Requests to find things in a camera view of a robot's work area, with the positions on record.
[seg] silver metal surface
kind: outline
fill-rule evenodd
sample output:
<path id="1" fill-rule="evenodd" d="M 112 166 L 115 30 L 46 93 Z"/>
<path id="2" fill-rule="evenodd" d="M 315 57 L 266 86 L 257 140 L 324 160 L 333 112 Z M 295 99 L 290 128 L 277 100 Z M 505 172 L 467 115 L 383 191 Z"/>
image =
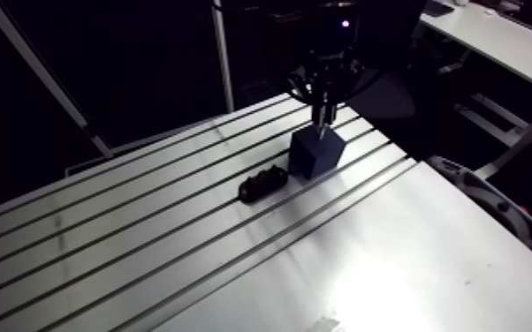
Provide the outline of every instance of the silver metal surface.
<path id="1" fill-rule="evenodd" d="M 503 283 L 498 291 L 504 291 L 505 286 L 516 289 L 503 296 L 511 302 L 505 307 L 519 308 L 524 301 L 532 303 L 532 295 L 526 296 L 532 291 L 532 256 L 521 252 L 515 245 L 517 240 L 511 236 L 507 238 L 508 234 L 470 200 L 454 194 L 455 189 L 449 185 L 445 189 L 446 184 L 436 184 L 437 174 L 411 176 L 414 177 L 411 185 L 391 190 L 383 201 L 361 209 L 369 198 L 362 203 L 359 201 L 376 191 L 371 198 L 384 195 L 384 186 L 401 181 L 401 174 L 411 174 L 415 161 L 350 108 L 338 111 L 331 128 L 347 142 L 335 170 L 311 181 L 290 177 L 278 192 L 252 205 L 241 203 L 237 199 L 239 184 L 272 164 L 285 168 L 293 132 L 310 123 L 308 107 L 279 96 L 2 205 L 0 332 L 144 331 L 157 327 L 171 330 L 170 324 L 179 324 L 173 330 L 191 328 L 195 331 L 297 328 L 298 323 L 311 320 L 313 315 L 297 316 L 295 320 L 297 313 L 293 310 L 299 307 L 294 304 L 312 301 L 314 306 L 304 307 L 313 311 L 319 310 L 321 302 L 310 293 L 305 293 L 306 298 L 297 298 L 303 295 L 303 290 L 296 292 L 295 286 L 313 283 L 315 287 L 308 288 L 319 292 L 320 282 L 333 281 L 320 280 L 331 276 L 325 271 L 342 268 L 330 260 L 333 258 L 330 253 L 338 256 L 341 262 L 353 264 L 353 255 L 365 250 L 358 246 L 361 240 L 368 250 L 392 253 L 392 264 L 406 264 L 400 266 L 404 269 L 400 270 L 402 275 L 422 278 L 405 280 L 438 285 L 437 290 L 443 294 L 440 299 L 445 299 L 452 290 L 441 284 L 436 276 L 456 284 L 457 272 L 472 268 L 466 277 L 478 278 L 480 285 L 493 285 L 498 279 Z M 414 211 L 415 206 L 420 206 L 422 211 Z M 355 209 L 360 217 L 349 212 Z M 390 212 L 385 209 L 397 215 L 386 218 L 383 213 Z M 359 222 L 364 215 L 368 215 L 363 226 L 367 227 L 362 229 Z M 346 243 L 328 240 L 320 243 L 320 238 L 329 236 L 328 231 L 322 231 L 337 222 L 343 223 L 343 231 L 355 238 Z M 389 234 L 394 232 L 401 243 L 392 242 Z M 293 248 L 306 241 L 307 253 L 293 252 Z M 285 251 L 295 242 L 297 245 L 291 246 L 291 251 Z M 382 246 L 385 242 L 393 245 Z M 429 247 L 420 248 L 416 244 Z M 330 250 L 337 245 L 336 251 Z M 497 256 L 480 254 L 490 250 Z M 514 256 L 505 255 L 510 250 Z M 419 257 L 422 253 L 437 260 L 425 260 Z M 301 268 L 258 273 L 261 276 L 257 277 L 257 284 L 264 275 L 267 279 L 276 275 L 277 284 L 272 286 L 275 290 L 270 292 L 274 298 L 253 298 L 261 294 L 254 294 L 245 286 L 243 292 L 238 293 L 238 286 L 232 286 L 273 264 L 271 261 L 280 260 L 278 257 L 291 257 L 294 266 Z M 515 262 L 505 260 L 510 257 L 515 257 Z M 485 261 L 498 271 L 489 277 L 490 283 L 485 280 L 488 277 L 483 274 L 484 270 L 477 270 Z M 438 271 L 440 267 L 447 272 Z M 433 274 L 423 275 L 423 270 Z M 519 284 L 515 274 L 528 284 Z M 388 278 L 386 283 L 381 283 L 380 279 L 380 284 L 376 284 L 374 278 L 365 284 L 371 289 L 386 290 L 392 280 Z M 264 290 L 269 289 L 268 285 L 264 286 Z M 203 305 L 214 301 L 213 297 L 218 301 L 222 297 L 218 294 L 231 287 L 234 294 L 227 293 L 225 297 L 231 301 L 231 297 L 237 299 L 227 307 L 240 306 L 242 308 L 235 310 L 247 313 L 241 319 L 236 318 L 237 321 L 249 324 L 257 314 L 251 310 L 260 309 L 268 312 L 263 315 L 265 320 L 273 319 L 276 324 L 260 325 L 258 317 L 256 328 L 228 325 L 237 323 L 227 321 L 232 317 L 221 313 L 224 306 L 213 310 L 210 309 L 212 305 Z M 420 292 L 419 298 L 435 296 L 430 286 L 416 289 Z M 479 302 L 479 307 L 497 303 L 493 299 L 484 303 L 480 291 L 469 292 L 470 297 L 467 294 L 455 292 L 460 302 L 473 307 L 465 307 L 469 311 L 461 315 L 474 317 L 475 301 Z M 289 298 L 279 303 L 284 300 L 279 296 Z M 371 298 L 382 300 L 376 294 Z M 222 316 L 219 318 L 213 313 L 204 316 L 205 309 L 200 309 L 202 313 L 198 314 L 202 318 L 189 318 L 197 321 L 191 325 L 188 319 L 181 318 L 195 316 L 195 308 L 204 306 Z M 389 306 L 385 303 L 380 310 Z M 396 321 L 411 317 L 405 309 L 411 308 L 408 303 L 398 302 L 395 306 L 399 309 Z M 270 317 L 271 311 L 276 312 L 278 308 L 289 310 L 293 315 L 285 319 Z M 352 310 L 341 309 L 338 312 Z M 453 315 L 446 311 L 429 317 L 435 319 L 432 324 L 439 324 L 441 320 L 453 321 Z M 210 326 L 210 318 L 215 319 L 214 327 Z M 304 329 L 290 330 L 309 330 L 314 321 Z"/>
<path id="2" fill-rule="evenodd" d="M 155 331 L 532 331 L 532 252 L 418 164 Z"/>
<path id="3" fill-rule="evenodd" d="M 277 234 L 414 164 L 343 108 L 336 170 L 242 204 L 239 184 L 286 167 L 292 133 L 310 124 L 310 109 L 284 96 L 258 106 L 0 208 L 0 331 L 155 326 L 255 264 Z"/>
<path id="4" fill-rule="evenodd" d="M 74 102 L 66 94 L 64 89 L 58 84 L 56 79 L 51 75 L 49 70 L 43 65 L 39 57 L 34 53 L 29 44 L 25 41 L 22 35 L 20 35 L 17 28 L 12 21 L 8 18 L 4 10 L 0 7 L 0 29 L 12 43 L 12 46 L 19 52 L 23 59 L 27 62 L 31 70 L 41 80 L 43 85 L 48 88 L 49 92 L 56 98 L 57 102 L 64 108 L 66 113 L 72 118 L 72 120 L 83 129 L 88 125 L 87 120 L 80 114 L 80 111 L 74 105 Z M 107 144 L 99 137 L 90 137 L 93 144 L 99 149 L 102 155 L 106 158 L 111 158 L 113 153 Z"/>

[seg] cube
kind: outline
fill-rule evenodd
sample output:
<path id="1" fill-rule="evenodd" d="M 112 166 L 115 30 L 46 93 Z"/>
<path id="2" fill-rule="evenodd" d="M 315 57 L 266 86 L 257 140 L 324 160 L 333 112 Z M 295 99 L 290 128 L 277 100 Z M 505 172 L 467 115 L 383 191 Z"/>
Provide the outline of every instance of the cube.
<path id="1" fill-rule="evenodd" d="M 304 178 L 318 177 L 336 167 L 346 143 L 331 128 L 318 139 L 317 127 L 310 125 L 293 133 L 289 149 L 290 170 Z"/>

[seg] white desk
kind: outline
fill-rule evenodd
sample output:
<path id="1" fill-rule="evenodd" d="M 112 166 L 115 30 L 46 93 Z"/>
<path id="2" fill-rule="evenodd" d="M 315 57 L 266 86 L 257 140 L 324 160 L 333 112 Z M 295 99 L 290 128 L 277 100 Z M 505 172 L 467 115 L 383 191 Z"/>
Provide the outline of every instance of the white desk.
<path id="1" fill-rule="evenodd" d="M 190 325 L 162 328 L 305 331 L 321 314 L 350 325 L 355 300 L 387 296 L 371 315 L 532 330 L 532 252 L 351 109 L 334 124 L 348 142 L 336 170 L 240 203 L 239 184 L 286 167 L 309 119 L 281 95 L 0 206 L 0 332 L 149 330 L 229 282 L 240 286 Z M 323 284 L 345 288 L 319 298 Z"/>
<path id="2" fill-rule="evenodd" d="M 486 14 L 486 8 L 480 4 L 470 3 L 465 7 L 452 4 L 452 7 L 455 9 L 452 13 L 438 18 L 423 13 L 421 22 L 532 83 L 532 30 L 496 13 Z M 477 175 L 494 174 L 532 143 L 532 123 L 521 129 L 519 140 L 497 160 L 478 170 Z"/>
<path id="3" fill-rule="evenodd" d="M 438 18 L 423 13 L 421 22 L 532 82 L 532 30 L 496 13 L 487 15 L 480 4 L 452 7 L 452 13 Z"/>

